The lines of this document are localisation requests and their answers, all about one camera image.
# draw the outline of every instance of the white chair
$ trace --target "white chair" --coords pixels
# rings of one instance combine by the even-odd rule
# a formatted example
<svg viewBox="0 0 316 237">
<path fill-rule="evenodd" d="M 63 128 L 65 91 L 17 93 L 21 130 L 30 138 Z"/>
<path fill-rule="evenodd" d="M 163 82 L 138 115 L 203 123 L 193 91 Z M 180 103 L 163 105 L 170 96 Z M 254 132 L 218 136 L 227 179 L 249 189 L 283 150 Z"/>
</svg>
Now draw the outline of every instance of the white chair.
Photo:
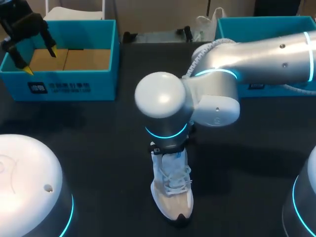
<svg viewBox="0 0 316 237">
<path fill-rule="evenodd" d="M 54 7 L 49 11 L 49 0 L 45 0 L 46 16 L 44 20 L 104 20 L 105 0 L 102 0 L 102 11 L 77 11 L 64 7 Z"/>
</svg>

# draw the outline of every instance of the robotic arm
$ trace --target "robotic arm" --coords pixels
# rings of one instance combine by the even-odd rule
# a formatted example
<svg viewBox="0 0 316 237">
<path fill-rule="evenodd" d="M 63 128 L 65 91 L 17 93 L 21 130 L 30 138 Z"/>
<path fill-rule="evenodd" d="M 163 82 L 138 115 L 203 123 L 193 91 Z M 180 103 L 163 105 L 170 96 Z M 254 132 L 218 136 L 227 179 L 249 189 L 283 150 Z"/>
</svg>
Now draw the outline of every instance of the robotic arm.
<svg viewBox="0 0 316 237">
<path fill-rule="evenodd" d="M 33 74 L 21 57 L 16 44 L 40 34 L 52 57 L 56 57 L 56 42 L 48 31 L 48 24 L 38 13 L 32 12 L 26 0 L 0 0 L 0 24 L 9 35 L 2 43 L 2 49 L 9 53 L 15 66 Z"/>
<path fill-rule="evenodd" d="M 164 72 L 144 77 L 135 102 L 156 146 L 174 153 L 187 140 L 190 121 L 220 127 L 239 118 L 238 83 L 311 82 L 315 59 L 316 32 L 249 43 L 219 39 L 193 53 L 182 79 Z"/>
</svg>

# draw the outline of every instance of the white robotic arm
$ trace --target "white robotic arm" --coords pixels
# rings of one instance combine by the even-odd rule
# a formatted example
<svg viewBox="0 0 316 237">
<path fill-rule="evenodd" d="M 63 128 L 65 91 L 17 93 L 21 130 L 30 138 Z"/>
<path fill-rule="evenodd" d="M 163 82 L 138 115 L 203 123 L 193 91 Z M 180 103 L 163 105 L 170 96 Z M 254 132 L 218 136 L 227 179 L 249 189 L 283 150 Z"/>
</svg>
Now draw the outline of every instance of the white robotic arm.
<svg viewBox="0 0 316 237">
<path fill-rule="evenodd" d="M 238 83 L 311 82 L 315 59 L 316 32 L 249 43 L 220 39 L 193 53 L 182 79 L 165 72 L 144 77 L 135 102 L 155 144 L 172 150 L 187 139 L 190 120 L 219 127 L 239 118 Z"/>
</svg>

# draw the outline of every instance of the plastic bag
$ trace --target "plastic bag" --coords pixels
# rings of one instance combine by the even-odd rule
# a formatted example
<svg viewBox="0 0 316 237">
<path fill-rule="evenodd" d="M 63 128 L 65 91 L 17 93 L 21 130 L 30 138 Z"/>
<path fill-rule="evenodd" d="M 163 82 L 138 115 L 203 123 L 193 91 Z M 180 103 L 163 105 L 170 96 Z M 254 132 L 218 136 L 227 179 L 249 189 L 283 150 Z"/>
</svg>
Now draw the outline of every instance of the plastic bag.
<svg viewBox="0 0 316 237">
<path fill-rule="evenodd" d="M 215 40 L 217 20 L 222 17 L 227 17 L 227 15 L 221 7 L 215 9 L 211 19 L 205 16 L 198 16 L 196 18 L 197 27 L 195 29 L 193 41 Z"/>
</svg>

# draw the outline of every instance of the shoe tongue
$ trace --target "shoe tongue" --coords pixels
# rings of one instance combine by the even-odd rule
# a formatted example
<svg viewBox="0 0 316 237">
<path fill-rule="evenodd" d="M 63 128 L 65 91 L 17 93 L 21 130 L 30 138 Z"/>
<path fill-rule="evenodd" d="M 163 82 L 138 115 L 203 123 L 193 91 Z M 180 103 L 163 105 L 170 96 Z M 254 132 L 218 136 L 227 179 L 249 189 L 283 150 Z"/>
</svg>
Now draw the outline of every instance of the shoe tongue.
<svg viewBox="0 0 316 237">
<path fill-rule="evenodd" d="M 181 156 L 180 153 L 165 154 L 162 157 L 162 169 L 166 175 L 169 175 L 172 172 L 185 169 L 185 159 Z"/>
</svg>

